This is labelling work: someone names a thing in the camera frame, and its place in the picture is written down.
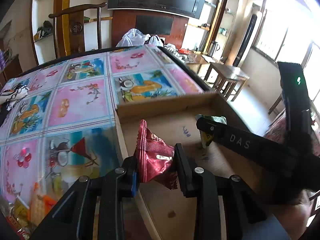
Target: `brown stain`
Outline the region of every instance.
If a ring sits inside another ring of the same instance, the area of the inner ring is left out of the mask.
[[[176,213],[172,210],[168,213],[168,218],[174,218],[176,216]]]

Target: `chair backrest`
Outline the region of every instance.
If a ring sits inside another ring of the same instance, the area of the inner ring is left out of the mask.
[[[69,15],[69,40],[71,54],[84,52],[84,11],[88,9],[97,9],[97,35],[98,49],[102,48],[101,42],[101,8],[107,5],[106,2],[101,4],[81,4],[66,8],[60,12],[49,14],[49,18],[53,19],[53,37],[56,57],[60,57],[57,18],[68,14]]]

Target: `red foil packet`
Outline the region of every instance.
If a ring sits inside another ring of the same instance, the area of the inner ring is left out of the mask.
[[[134,153],[138,160],[140,182],[156,180],[169,189],[177,189],[177,172],[173,167],[174,147],[147,128],[147,121],[141,120],[137,147]]]

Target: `cardboard box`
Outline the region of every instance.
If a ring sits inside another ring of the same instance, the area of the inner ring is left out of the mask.
[[[228,102],[216,93],[119,105],[115,117],[122,158],[134,154],[139,121],[145,119],[147,127],[167,144],[181,143],[198,166],[217,176],[228,178],[238,174],[253,190],[265,195],[268,190],[261,185],[267,184],[261,180],[266,171],[261,167],[214,142],[202,149],[196,114],[222,115],[229,125],[248,130]],[[152,239],[193,239],[196,198],[185,198],[179,185],[178,189],[171,191],[155,181],[141,183],[136,203]]]

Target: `floor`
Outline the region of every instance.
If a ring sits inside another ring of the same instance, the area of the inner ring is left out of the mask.
[[[204,78],[208,66],[201,67],[199,77]],[[208,78],[208,82],[213,83],[218,76],[214,70]],[[276,114],[268,115],[268,107],[254,94],[249,86],[244,86],[234,102],[231,101],[233,96],[229,97],[228,102],[238,112],[239,116],[246,123],[252,133],[263,136],[268,130],[269,125],[276,118]]]

